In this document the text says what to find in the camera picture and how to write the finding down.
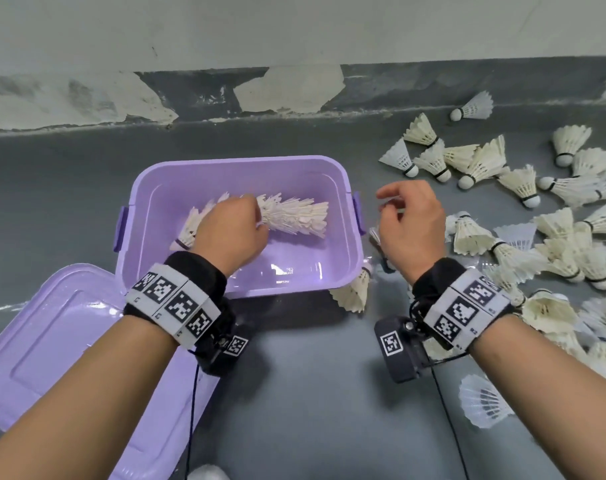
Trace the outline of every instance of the gray floor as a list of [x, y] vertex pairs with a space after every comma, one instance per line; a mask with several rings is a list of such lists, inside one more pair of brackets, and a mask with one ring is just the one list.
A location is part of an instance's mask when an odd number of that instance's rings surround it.
[[[498, 108], [486, 122], [457, 125], [446, 112], [428, 114], [449, 146], [505, 133], [509, 164], [533, 163], [541, 175], [567, 174], [553, 167], [548, 143], [560, 125], [591, 125], [590, 146], [606, 148], [606, 106]], [[347, 169], [353, 188], [362, 192], [366, 224], [375, 225], [374, 190], [399, 178], [376, 160], [414, 116], [179, 123], [170, 130], [133, 125], [0, 137], [0, 306], [29, 299], [68, 264], [90, 262], [113, 271], [119, 207], [139, 172], [160, 161], [327, 155]], [[426, 178], [448, 213], [467, 210], [487, 228], [524, 222], [560, 204], [546, 195], [532, 212], [494, 181], [462, 193], [455, 179], [442, 185]], [[365, 254], [373, 254], [368, 243]], [[524, 288], [541, 285], [569, 294], [574, 305], [596, 294], [584, 283], [547, 278]], [[233, 480], [465, 478], [434, 380], [395, 385], [379, 355], [373, 323], [408, 307], [398, 276], [374, 274], [364, 317], [343, 312], [326, 292], [235, 306], [261, 332], [222, 381], [197, 428], [194, 467], [216, 463]], [[0, 312], [0, 331], [12, 316]], [[436, 369], [469, 477], [561, 478], [518, 419], [487, 431], [469, 424], [458, 405], [458, 384], [471, 372], [478, 369], [468, 358]], [[177, 478], [183, 468], [179, 463]]]

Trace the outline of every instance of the wall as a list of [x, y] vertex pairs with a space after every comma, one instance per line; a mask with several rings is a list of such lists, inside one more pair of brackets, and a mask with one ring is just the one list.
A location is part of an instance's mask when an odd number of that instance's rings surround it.
[[0, 0], [0, 75], [606, 55], [606, 0]]

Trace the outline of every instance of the purple lid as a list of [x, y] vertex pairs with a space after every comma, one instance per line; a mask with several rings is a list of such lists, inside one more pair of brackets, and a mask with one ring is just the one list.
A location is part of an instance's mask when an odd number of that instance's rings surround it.
[[[90, 264], [56, 272], [0, 335], [0, 429], [6, 431], [120, 316], [115, 276]], [[196, 361], [177, 350], [110, 476], [167, 480], [188, 441]], [[199, 376], [195, 418], [218, 378]]]

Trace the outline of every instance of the person's right hand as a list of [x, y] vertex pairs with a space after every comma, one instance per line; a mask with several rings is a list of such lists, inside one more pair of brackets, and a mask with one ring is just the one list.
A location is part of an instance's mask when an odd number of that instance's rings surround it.
[[445, 211], [425, 180], [385, 185], [376, 198], [391, 199], [380, 209], [381, 248], [413, 285], [445, 256]]
[[219, 268], [227, 278], [254, 260], [267, 246], [268, 227], [261, 222], [256, 197], [230, 197], [203, 217], [190, 250]]

